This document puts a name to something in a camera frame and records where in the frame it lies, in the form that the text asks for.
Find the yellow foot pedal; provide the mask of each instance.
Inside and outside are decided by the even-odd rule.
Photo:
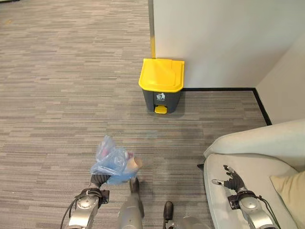
[[[156,106],[154,111],[157,113],[157,114],[166,114],[167,113],[167,108],[165,106]]]

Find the sofa cushion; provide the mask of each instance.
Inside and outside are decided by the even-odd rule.
[[[305,229],[305,171],[287,177],[270,177],[299,229]]]
[[[297,173],[283,161],[276,158],[256,155],[211,154],[204,163],[204,184],[207,199],[216,229],[249,229],[241,210],[231,210],[227,197],[236,194],[222,186],[214,185],[212,179],[228,180],[223,165],[232,167],[244,180],[246,187],[257,196],[261,195],[271,205],[281,228],[297,229],[281,197],[274,189],[270,176],[290,176]]]

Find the gray carpet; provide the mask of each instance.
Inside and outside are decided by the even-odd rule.
[[[185,92],[175,113],[147,112],[137,83],[150,55],[146,0],[3,3],[0,40],[2,228],[59,228],[105,134],[144,161],[144,228],[161,228],[167,200],[176,219],[212,225],[196,164],[217,137],[265,125],[252,92]],[[114,229],[129,187],[104,188],[93,228]]]

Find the gray bin body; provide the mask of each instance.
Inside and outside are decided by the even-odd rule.
[[[147,109],[154,111],[154,108],[158,105],[167,107],[167,113],[172,113],[176,110],[181,91],[168,93],[168,92],[152,92],[143,90]]]

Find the black baseboard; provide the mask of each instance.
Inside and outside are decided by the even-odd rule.
[[[209,88],[183,88],[183,92],[224,92],[224,91],[252,91],[257,101],[259,109],[265,119],[267,125],[272,125],[271,120],[264,108],[264,105],[258,95],[256,88],[254,87],[209,87]]]
[[[7,3],[7,2],[12,2],[12,1],[20,1],[20,0],[6,0],[6,1],[0,1],[0,3]]]
[[[183,92],[224,92],[224,91],[253,91],[253,87],[198,87],[183,88]]]

